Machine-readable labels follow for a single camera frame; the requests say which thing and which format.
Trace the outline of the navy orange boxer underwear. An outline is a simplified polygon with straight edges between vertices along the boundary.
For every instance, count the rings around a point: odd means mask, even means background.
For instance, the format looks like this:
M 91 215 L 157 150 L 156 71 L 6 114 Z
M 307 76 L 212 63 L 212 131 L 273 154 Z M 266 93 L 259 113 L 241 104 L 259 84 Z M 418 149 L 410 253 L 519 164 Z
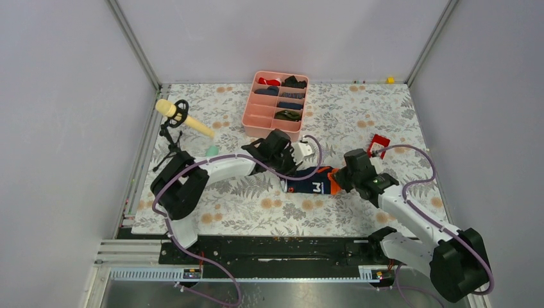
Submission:
M 333 178 L 338 171 L 338 168 L 332 166 L 322 166 L 308 179 L 297 181 L 281 179 L 280 184 L 286 193 L 335 195 L 342 190 Z

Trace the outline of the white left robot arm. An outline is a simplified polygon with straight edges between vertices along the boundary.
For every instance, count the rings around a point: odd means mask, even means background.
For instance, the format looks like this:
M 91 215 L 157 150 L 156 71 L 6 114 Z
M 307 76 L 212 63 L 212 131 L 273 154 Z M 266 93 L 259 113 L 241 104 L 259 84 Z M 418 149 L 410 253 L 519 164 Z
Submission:
M 271 169 L 293 176 L 305 156 L 312 155 L 307 143 L 293 142 L 283 131 L 273 130 L 266 138 L 244 145 L 240 150 L 197 160 L 182 151 L 170 160 L 151 183 L 157 203 L 153 210 L 167 218 L 168 232 L 177 240 L 174 255 L 185 264 L 199 255 L 198 233 L 189 215 L 197 207 L 206 186 L 235 177 Z

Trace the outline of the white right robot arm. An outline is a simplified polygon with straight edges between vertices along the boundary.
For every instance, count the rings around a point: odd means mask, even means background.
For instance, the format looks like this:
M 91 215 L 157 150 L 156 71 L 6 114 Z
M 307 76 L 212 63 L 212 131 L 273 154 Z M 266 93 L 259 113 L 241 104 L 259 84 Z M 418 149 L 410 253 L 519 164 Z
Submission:
M 494 288 L 483 238 L 474 229 L 461 230 L 421 207 L 408 192 L 383 172 L 376 153 L 356 149 L 344 154 L 345 167 L 333 175 L 340 188 L 356 191 L 376 208 L 394 216 L 415 235 L 404 236 L 384 227 L 369 236 L 368 256 L 376 264 L 399 261 L 427 276 L 434 289 L 455 303 L 469 294 L 486 295 Z

